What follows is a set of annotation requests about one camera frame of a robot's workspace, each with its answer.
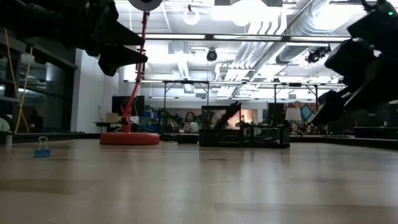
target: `woman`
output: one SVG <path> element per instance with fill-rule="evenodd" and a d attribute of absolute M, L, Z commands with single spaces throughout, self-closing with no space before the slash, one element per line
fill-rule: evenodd
<path fill-rule="evenodd" d="M 195 114 L 193 112 L 188 112 L 185 116 L 185 124 L 183 130 L 185 133 L 195 133 L 198 132 L 199 126 L 193 120 L 195 119 Z"/>

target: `red pole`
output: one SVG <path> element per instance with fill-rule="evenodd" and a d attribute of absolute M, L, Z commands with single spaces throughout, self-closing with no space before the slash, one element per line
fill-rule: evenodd
<path fill-rule="evenodd" d="M 148 21 L 148 16 L 149 16 L 149 12 L 145 12 L 142 16 L 142 38 L 145 40 L 145 36 L 146 36 L 146 30 L 147 30 L 147 21 Z M 139 53 L 142 54 L 144 53 L 144 44 L 141 45 L 140 49 L 139 49 Z M 136 78 L 136 84 L 134 85 L 134 89 L 131 93 L 130 99 L 127 102 L 126 108 L 123 109 L 122 107 L 122 132 L 123 133 L 129 133 L 131 132 L 131 125 L 130 125 L 130 114 L 131 114 L 131 110 L 132 110 L 132 102 L 134 101 L 134 99 L 137 96 L 137 92 L 138 92 L 138 88 L 141 85 L 141 80 L 142 80 L 142 63 L 138 64 L 138 71 L 137 71 L 137 78 Z"/>

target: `blue binder clip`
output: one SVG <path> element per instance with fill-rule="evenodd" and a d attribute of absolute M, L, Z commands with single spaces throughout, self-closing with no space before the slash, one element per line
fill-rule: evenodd
<path fill-rule="evenodd" d="M 45 149 L 42 149 L 42 139 L 44 139 Z M 48 147 L 47 147 L 47 140 L 49 140 L 49 139 L 45 136 L 39 137 L 40 144 L 39 144 L 39 149 L 35 150 L 35 154 L 34 154 L 35 158 L 44 158 L 44 157 L 51 156 L 50 149 L 48 149 Z"/>

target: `wooden floor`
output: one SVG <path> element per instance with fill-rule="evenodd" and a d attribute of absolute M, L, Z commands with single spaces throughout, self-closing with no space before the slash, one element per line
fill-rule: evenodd
<path fill-rule="evenodd" d="M 0 223 L 398 223 L 398 152 L 100 146 L 0 149 Z"/>

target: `computer monitor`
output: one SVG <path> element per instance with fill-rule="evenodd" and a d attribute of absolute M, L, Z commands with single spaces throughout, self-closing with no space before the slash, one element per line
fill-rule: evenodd
<path fill-rule="evenodd" d="M 130 99 L 130 96 L 113 96 L 112 97 L 112 113 L 118 113 L 122 116 L 120 106 L 125 105 Z M 144 116 L 144 96 L 137 96 L 135 102 L 132 104 L 131 116 Z"/>

